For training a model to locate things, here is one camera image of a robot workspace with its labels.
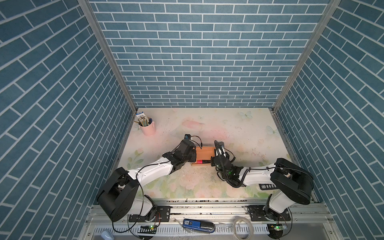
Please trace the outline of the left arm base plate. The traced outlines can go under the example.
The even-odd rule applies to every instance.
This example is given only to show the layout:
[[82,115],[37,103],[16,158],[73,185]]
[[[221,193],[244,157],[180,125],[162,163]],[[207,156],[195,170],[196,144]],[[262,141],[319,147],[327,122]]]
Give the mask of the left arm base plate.
[[171,207],[170,206],[155,206],[145,215],[129,215],[130,223],[144,223],[144,222],[169,222]]

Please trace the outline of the pink paper box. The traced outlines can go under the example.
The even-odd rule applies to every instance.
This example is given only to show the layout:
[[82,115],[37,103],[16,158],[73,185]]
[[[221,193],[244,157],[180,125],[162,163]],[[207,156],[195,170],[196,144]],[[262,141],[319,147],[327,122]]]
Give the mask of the pink paper box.
[[214,147],[202,147],[196,149],[196,161],[197,160],[212,160],[215,156],[215,148]]

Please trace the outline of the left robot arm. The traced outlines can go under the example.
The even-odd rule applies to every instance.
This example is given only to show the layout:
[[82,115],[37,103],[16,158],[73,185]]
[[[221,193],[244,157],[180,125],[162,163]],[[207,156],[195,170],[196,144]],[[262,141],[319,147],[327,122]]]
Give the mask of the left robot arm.
[[123,167],[117,168],[99,190],[97,203],[113,223],[126,215],[150,221],[155,217],[158,205],[147,195],[137,197],[137,192],[143,191],[145,185],[180,170],[186,163],[194,163],[196,156],[194,142],[184,139],[174,150],[164,153],[151,164],[128,171]]

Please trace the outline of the pink black marker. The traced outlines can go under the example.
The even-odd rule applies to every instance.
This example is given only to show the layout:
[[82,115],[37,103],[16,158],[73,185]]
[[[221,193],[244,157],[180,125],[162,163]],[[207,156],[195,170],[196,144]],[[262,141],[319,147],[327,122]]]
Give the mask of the pink black marker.
[[210,160],[197,160],[195,164],[202,165],[202,164],[211,164]]

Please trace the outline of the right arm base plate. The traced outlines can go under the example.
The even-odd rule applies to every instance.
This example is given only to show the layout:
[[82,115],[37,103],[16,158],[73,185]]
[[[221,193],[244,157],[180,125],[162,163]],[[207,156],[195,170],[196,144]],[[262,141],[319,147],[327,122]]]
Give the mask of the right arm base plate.
[[285,209],[281,214],[279,214],[263,205],[247,206],[247,212],[250,215],[251,221],[253,222],[263,222],[263,221],[288,222],[292,219],[288,209]]

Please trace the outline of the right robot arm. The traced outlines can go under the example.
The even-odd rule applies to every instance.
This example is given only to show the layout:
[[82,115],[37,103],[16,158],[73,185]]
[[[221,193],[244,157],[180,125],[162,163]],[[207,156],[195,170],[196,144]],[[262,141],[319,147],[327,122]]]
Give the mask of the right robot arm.
[[263,207],[269,220],[278,220],[293,204],[311,202],[313,175],[284,158],[262,168],[245,168],[233,165],[226,155],[216,155],[211,158],[211,165],[219,178],[233,188],[258,185],[261,191],[275,190]]

